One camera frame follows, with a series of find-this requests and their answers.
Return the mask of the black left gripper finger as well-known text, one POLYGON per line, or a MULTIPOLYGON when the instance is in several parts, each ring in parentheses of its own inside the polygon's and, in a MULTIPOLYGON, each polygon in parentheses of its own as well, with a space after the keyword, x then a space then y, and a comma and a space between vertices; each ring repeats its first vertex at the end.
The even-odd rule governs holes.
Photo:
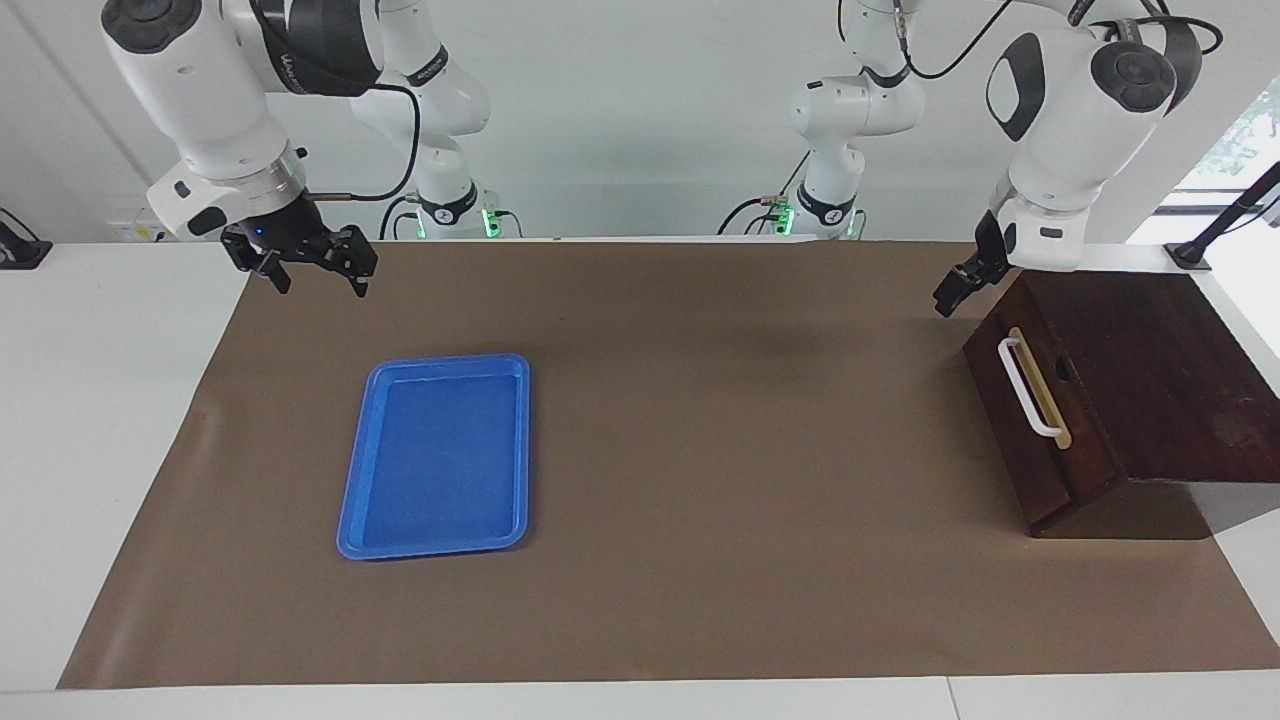
POLYGON ((954 265, 934 288, 934 310, 943 318, 951 316, 961 304, 987 284, 986 269, 979 260, 954 265))

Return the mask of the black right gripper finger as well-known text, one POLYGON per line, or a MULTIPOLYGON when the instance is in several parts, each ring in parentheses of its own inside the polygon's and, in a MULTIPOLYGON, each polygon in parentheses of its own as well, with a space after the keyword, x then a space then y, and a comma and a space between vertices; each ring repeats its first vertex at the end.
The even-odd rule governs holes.
POLYGON ((378 254, 358 227, 342 227, 335 233, 335 272, 344 277, 355 295, 365 299, 378 268, 378 254))
POLYGON ((250 252, 241 259, 241 270, 268 281, 278 293, 288 295, 292 279, 275 252, 250 252))

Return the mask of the dark wooden drawer cabinet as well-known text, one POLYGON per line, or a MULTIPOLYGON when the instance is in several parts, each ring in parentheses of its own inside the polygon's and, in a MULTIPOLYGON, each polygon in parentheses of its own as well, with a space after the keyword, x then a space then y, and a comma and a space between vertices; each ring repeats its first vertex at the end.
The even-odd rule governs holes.
POLYGON ((1024 272, 1120 466, 1124 541, 1199 541, 1280 510, 1280 395, 1189 275, 1024 272))

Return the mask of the blue plastic tray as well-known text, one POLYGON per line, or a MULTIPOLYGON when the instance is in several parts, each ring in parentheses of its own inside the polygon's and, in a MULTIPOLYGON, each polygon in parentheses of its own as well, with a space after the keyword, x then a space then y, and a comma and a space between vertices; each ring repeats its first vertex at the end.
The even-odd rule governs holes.
POLYGON ((401 359, 365 386, 335 532, 387 561, 515 547, 530 523, 532 373, 517 354, 401 359))

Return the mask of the black pole stand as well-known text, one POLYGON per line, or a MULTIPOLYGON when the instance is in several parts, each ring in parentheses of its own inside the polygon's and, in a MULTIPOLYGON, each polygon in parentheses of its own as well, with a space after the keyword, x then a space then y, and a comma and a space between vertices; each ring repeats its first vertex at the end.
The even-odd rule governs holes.
POLYGON ((1242 192, 1225 209, 1190 241, 1183 243, 1166 243, 1164 251, 1175 266, 1187 272, 1210 272, 1212 266, 1204 260, 1211 243, 1221 236, 1234 231, 1236 223, 1247 214, 1261 217, 1275 202, 1280 202, 1280 195, 1271 205, 1260 206, 1260 202, 1280 187, 1280 161, 1275 161, 1253 184, 1242 192))

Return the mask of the black stand base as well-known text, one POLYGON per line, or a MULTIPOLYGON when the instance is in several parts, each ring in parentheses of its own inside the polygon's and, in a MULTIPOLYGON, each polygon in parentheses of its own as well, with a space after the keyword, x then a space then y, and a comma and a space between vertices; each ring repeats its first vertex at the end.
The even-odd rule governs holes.
POLYGON ((18 215, 0 206, 0 270, 33 270, 52 250, 18 215))

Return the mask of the bright window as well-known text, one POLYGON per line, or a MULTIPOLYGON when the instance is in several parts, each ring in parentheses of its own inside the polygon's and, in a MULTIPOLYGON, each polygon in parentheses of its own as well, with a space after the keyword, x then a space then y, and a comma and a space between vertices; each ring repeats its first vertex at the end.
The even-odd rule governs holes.
POLYGON ((1280 76, 1224 131, 1162 205, 1224 205, 1253 184, 1275 161, 1280 161, 1280 76))

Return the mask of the brown paper table mat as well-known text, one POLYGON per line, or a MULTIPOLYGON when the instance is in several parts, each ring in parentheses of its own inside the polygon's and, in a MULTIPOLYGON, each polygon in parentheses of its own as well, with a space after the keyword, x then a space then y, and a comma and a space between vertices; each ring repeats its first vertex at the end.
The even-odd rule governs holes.
POLYGON ((1280 667, 1211 539, 1027 536, 960 243, 387 243, 248 281, 63 689, 1280 667), (369 373, 517 354, 512 548, 344 559, 369 373))

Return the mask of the white wall socket box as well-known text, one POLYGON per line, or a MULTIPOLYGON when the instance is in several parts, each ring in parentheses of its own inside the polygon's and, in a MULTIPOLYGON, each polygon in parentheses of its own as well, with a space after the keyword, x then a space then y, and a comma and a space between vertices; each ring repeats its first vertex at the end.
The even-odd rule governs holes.
POLYGON ((180 241, 150 208, 125 208, 115 211, 110 215, 108 227, 119 242, 164 243, 180 241))

